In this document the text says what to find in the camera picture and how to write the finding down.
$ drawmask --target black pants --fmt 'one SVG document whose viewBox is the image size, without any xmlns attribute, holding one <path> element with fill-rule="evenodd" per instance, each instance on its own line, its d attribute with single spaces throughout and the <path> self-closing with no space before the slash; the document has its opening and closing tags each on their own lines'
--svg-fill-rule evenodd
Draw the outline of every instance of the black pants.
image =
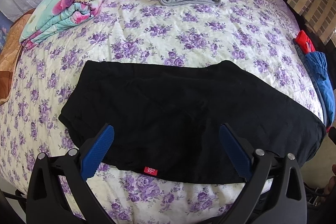
<svg viewBox="0 0 336 224">
<path fill-rule="evenodd" d="M 105 124 L 115 140 L 103 162 L 178 182 L 243 182 L 218 138 L 228 123 L 254 148 L 300 165 L 325 136 L 309 110 L 254 75 L 223 61 L 206 68 L 87 61 L 59 120 L 76 146 Z"/>
</svg>

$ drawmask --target bed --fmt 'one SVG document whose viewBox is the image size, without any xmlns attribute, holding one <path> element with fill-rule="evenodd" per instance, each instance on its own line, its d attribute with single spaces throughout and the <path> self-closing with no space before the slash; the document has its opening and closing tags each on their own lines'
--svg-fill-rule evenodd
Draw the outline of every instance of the bed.
<svg viewBox="0 0 336 224">
<path fill-rule="evenodd" d="M 222 0 L 218 7 L 104 0 L 92 20 L 23 52 L 11 97 L 0 106 L 1 176 L 26 193 L 38 153 L 63 155 L 74 146 L 58 115 L 87 60 L 187 67 L 231 60 L 323 122 L 321 104 L 292 42 L 298 32 L 282 0 Z M 81 217 L 65 178 L 60 180 Z M 116 223 L 141 224 L 194 223 L 219 215 L 244 186 L 174 183 L 106 164 L 87 182 Z"/>
</svg>

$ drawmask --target silver screw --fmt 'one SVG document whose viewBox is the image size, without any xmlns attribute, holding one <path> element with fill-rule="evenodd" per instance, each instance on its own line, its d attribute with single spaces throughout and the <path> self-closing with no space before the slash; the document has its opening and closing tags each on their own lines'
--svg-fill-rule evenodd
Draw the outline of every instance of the silver screw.
<svg viewBox="0 0 336 224">
<path fill-rule="evenodd" d="M 288 153 L 287 158 L 289 158 L 290 160 L 295 160 L 295 156 L 292 153 Z"/>
<path fill-rule="evenodd" d="M 39 153 L 38 155 L 37 155 L 37 158 L 39 159 L 39 160 L 42 160 L 42 159 L 44 159 L 44 157 L 45 157 L 45 153 Z"/>
<path fill-rule="evenodd" d="M 76 154 L 77 154 L 77 149 L 76 149 L 76 148 L 70 149 L 69 152 L 68 152 L 68 154 L 69 154 L 70 156 L 74 156 L 74 155 L 76 155 Z"/>
<path fill-rule="evenodd" d="M 263 155 L 265 155 L 265 151 L 262 150 L 262 149 L 260 149 L 260 148 L 256 149 L 256 150 L 255 150 L 255 153 L 256 153 L 258 156 L 263 156 Z"/>
</svg>

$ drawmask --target curtain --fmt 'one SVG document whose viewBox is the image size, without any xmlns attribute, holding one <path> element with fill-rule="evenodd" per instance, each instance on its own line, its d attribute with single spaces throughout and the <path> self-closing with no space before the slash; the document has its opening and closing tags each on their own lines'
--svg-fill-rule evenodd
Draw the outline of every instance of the curtain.
<svg viewBox="0 0 336 224">
<path fill-rule="evenodd" d="M 305 18 L 308 29 L 316 33 L 324 44 L 330 39 L 336 43 L 335 0 L 288 0 L 287 3 Z"/>
</svg>

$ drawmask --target blue gripper pad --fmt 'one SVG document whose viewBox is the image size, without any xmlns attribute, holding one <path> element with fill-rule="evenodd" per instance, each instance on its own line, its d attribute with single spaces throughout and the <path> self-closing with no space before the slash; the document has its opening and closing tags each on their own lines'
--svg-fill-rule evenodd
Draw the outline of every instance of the blue gripper pad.
<svg viewBox="0 0 336 224">
<path fill-rule="evenodd" d="M 231 130 L 224 124 L 219 128 L 219 140 L 238 175 L 249 181 L 252 177 L 251 158 L 246 154 Z"/>
<path fill-rule="evenodd" d="M 81 176 L 84 180 L 92 178 L 114 140 L 114 128 L 105 125 L 97 134 L 95 142 L 81 162 Z"/>
</svg>

